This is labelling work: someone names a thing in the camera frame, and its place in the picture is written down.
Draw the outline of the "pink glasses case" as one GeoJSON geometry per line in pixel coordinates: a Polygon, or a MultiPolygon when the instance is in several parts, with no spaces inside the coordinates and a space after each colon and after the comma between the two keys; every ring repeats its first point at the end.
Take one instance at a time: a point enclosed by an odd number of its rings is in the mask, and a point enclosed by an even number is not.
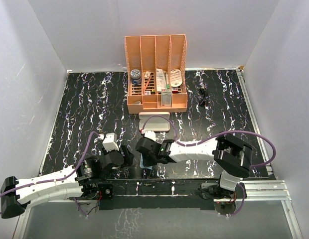
{"type": "Polygon", "coordinates": [[[168,132],[170,130],[169,112],[141,112],[139,116],[139,130],[151,130],[154,132],[168,132]]]}

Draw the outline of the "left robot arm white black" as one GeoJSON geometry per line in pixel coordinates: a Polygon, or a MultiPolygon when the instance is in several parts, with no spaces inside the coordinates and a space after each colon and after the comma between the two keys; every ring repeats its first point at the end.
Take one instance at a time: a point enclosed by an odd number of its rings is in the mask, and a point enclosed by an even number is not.
{"type": "Polygon", "coordinates": [[[7,177],[0,189],[0,216],[14,218],[26,208],[59,199],[112,199],[113,185],[107,180],[119,169],[131,166],[133,159],[127,146],[122,145],[119,150],[103,150],[100,157],[87,157],[77,165],[47,175],[31,179],[7,177]]]}

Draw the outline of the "blue cleaning cloth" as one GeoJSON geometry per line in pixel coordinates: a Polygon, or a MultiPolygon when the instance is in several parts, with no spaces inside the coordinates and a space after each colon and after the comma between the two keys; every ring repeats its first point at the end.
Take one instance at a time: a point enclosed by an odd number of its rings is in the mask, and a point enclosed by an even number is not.
{"type": "Polygon", "coordinates": [[[143,159],[143,156],[141,155],[141,159],[140,159],[140,168],[142,169],[149,169],[149,170],[152,170],[152,166],[145,166],[144,165],[144,159],[143,159]]]}

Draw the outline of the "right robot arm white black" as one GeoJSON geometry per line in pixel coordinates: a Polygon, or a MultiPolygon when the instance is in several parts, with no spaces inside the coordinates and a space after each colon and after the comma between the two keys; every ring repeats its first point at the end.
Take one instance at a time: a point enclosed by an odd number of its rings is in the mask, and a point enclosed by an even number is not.
{"type": "Polygon", "coordinates": [[[194,144],[172,139],[158,143],[143,136],[135,150],[142,155],[145,167],[188,160],[215,161],[223,169],[218,184],[199,189],[202,195],[211,199],[231,199],[234,196],[240,181],[250,176],[253,154],[251,145],[231,134],[194,144]]]}

